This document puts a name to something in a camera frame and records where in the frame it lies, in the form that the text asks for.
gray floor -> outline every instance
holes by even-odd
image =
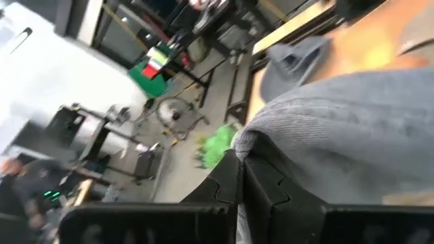
[[[236,47],[239,45],[240,39],[246,38],[246,35],[236,28],[232,28],[224,36],[223,42],[230,47]],[[200,77],[213,66],[215,66],[224,58],[215,50],[211,50],[208,57],[198,64],[194,73]],[[239,69],[239,77],[246,76],[248,71],[248,58],[244,59],[245,62],[241,63]],[[209,174],[208,169],[199,169],[196,167],[196,161],[193,159],[195,150],[197,149],[197,139],[200,137],[206,137],[211,135],[217,128],[223,125],[224,114],[226,112],[227,101],[231,89],[231,82],[233,78],[234,68],[228,61],[222,63],[214,72],[214,76],[211,82],[211,86],[205,99],[205,104],[199,112],[204,114],[209,120],[210,124],[206,125],[203,122],[199,122],[195,129],[189,134],[187,140],[179,142],[168,153],[169,157],[167,165],[164,167],[161,175],[161,181],[158,185],[158,190],[154,201],[156,202],[179,202],[186,197],[194,188],[196,188]],[[233,93],[233,102],[238,102],[242,99],[245,89],[245,79],[238,79]],[[185,76],[176,77],[175,82],[172,83],[169,92],[166,96],[171,96],[180,91],[183,87],[191,82]],[[180,95],[187,101],[194,101],[197,94],[201,93],[200,89],[189,89]],[[163,128],[158,123],[155,115],[149,116],[145,121],[140,124],[138,128],[138,139],[145,144],[153,144],[160,142],[166,145],[166,148],[172,143],[173,138],[166,138],[161,134]],[[126,155],[121,159],[122,152],[114,155],[110,165],[122,167],[126,171],[133,171],[136,165],[138,153],[134,149],[129,149]],[[154,180],[143,181],[142,185],[136,186],[128,183],[131,179],[120,174],[108,171],[105,178],[114,180],[116,182],[126,182],[127,191],[134,196],[137,196],[142,201],[148,201],[153,191]]]

workbench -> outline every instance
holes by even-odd
[[[324,81],[336,75],[390,68],[388,64],[396,62],[397,59],[402,29],[424,9],[428,2],[429,0],[388,0],[352,25],[337,21],[336,28],[325,33],[325,36],[332,39],[328,59],[308,83]],[[276,43],[286,43],[288,38],[290,43],[294,43],[300,38],[312,35],[308,32],[302,37],[300,35],[296,38],[291,37],[304,26],[321,16],[326,16],[333,9],[334,1],[317,2],[255,44],[250,77],[252,86],[249,92],[246,92],[249,96],[245,98],[248,104],[247,112],[245,121],[240,121],[241,123],[251,121],[265,105],[260,97],[260,86],[262,82],[267,82],[262,80],[267,60],[264,59],[262,64],[257,62],[258,59],[265,57],[264,51]],[[404,58],[399,62],[413,62],[413,60]]]

wooden table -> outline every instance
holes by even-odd
[[[313,75],[309,82],[324,80],[336,75],[363,70],[376,70],[397,58],[399,35],[403,27],[427,5],[429,0],[388,0],[367,16],[347,27],[345,25],[328,33],[332,48],[327,62]],[[309,20],[330,8],[330,4],[316,3],[269,36],[257,42],[256,54],[296,30]],[[253,76],[253,86],[248,108],[247,123],[264,106],[260,97],[260,85],[264,69]]]
[[[89,194],[90,187],[92,186],[93,180],[87,179],[80,183],[80,186],[78,187],[79,194],[76,197],[73,197],[71,199],[68,199],[66,202],[66,207],[76,207],[83,204],[86,200],[87,195]],[[53,240],[53,244],[59,244],[59,238],[57,237],[57,228],[52,230],[52,236],[56,235],[56,238]]]

black metal frame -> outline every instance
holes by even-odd
[[[336,15],[336,8],[331,7],[324,13],[307,22],[305,25],[286,35],[276,43],[288,43],[293,45],[305,37],[308,37],[309,35],[324,35],[338,27],[338,23],[339,19]],[[236,118],[240,124],[245,125],[247,123],[254,75],[260,69],[263,69],[267,65],[267,62],[268,60],[265,50],[262,50],[261,52],[251,56],[249,74],[247,75],[246,89],[244,91],[243,100],[228,105],[226,116],[224,118],[225,121],[227,120],[227,115],[231,115]]]

white wall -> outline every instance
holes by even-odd
[[[0,56],[0,122],[18,115],[47,125],[60,105],[73,102],[101,112],[112,104],[129,106],[133,117],[138,117],[146,96],[124,68],[56,36],[51,23],[17,3],[8,6],[5,14],[16,30],[31,27],[33,34],[12,54]],[[86,121],[79,139],[86,141],[96,123]],[[126,133],[131,130],[131,124],[122,128]],[[123,147],[126,141],[114,136],[104,145],[111,152]]]

